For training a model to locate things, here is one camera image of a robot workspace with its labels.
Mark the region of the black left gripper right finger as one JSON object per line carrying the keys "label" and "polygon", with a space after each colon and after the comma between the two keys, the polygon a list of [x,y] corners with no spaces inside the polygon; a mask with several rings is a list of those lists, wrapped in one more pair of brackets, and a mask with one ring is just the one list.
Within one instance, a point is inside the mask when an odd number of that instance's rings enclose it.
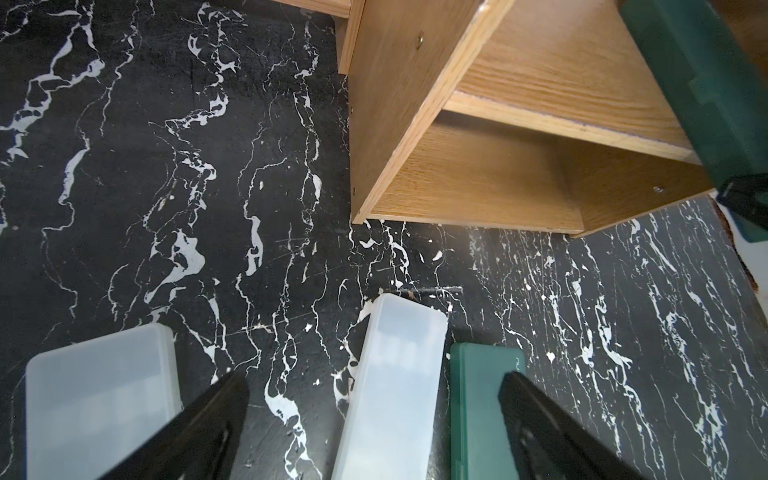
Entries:
{"label": "black left gripper right finger", "polygon": [[642,477],[522,373],[504,375],[498,400],[520,479]]}

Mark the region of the dark green pencil case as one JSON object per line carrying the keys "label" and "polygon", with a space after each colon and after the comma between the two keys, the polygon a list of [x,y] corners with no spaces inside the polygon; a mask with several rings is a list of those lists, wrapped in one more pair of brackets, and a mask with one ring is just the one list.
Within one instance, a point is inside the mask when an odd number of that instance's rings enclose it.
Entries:
{"label": "dark green pencil case", "polygon": [[449,366],[451,477],[517,479],[498,395],[506,374],[526,370],[524,352],[455,343]]}
{"label": "dark green pencil case", "polygon": [[[715,7],[632,0],[620,15],[717,193],[733,176],[767,174],[767,83]],[[766,241],[729,212],[748,242]]]}

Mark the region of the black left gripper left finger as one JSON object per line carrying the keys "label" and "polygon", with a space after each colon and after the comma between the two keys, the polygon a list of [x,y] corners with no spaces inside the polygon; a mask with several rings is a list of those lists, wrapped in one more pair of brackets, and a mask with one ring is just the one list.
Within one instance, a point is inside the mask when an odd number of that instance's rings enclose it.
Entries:
{"label": "black left gripper left finger", "polygon": [[102,477],[228,479],[246,419],[245,376],[229,372]]}

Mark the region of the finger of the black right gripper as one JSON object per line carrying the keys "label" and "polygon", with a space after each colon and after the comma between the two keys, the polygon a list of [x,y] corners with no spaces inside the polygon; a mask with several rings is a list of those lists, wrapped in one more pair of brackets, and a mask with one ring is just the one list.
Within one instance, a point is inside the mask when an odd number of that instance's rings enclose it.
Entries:
{"label": "finger of the black right gripper", "polygon": [[767,174],[733,176],[718,190],[716,201],[742,219],[767,229]]}

